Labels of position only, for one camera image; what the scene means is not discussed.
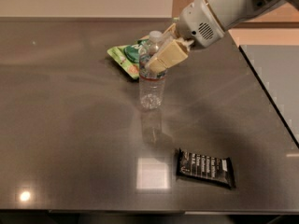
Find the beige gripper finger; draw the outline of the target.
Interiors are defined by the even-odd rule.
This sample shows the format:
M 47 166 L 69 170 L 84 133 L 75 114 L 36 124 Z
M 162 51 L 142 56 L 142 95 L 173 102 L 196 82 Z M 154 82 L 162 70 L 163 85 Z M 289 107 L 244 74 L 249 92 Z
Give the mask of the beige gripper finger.
M 163 33 L 164 38 L 173 37 L 179 38 L 179 34 L 177 32 L 177 25 L 172 23 Z
M 159 51 L 149 59 L 145 67 L 153 74 L 161 73 L 186 60 L 190 49 L 190 40 L 184 40 L 183 38 L 168 39 Z

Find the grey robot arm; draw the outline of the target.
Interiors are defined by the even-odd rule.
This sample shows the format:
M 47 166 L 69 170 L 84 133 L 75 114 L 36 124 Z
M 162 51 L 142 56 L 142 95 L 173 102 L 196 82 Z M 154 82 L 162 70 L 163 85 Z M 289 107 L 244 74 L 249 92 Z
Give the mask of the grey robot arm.
M 194 0 L 166 30 L 166 40 L 146 63 L 159 74 L 188 58 L 190 46 L 205 49 L 222 39 L 225 32 L 284 3 L 299 8 L 299 0 Z

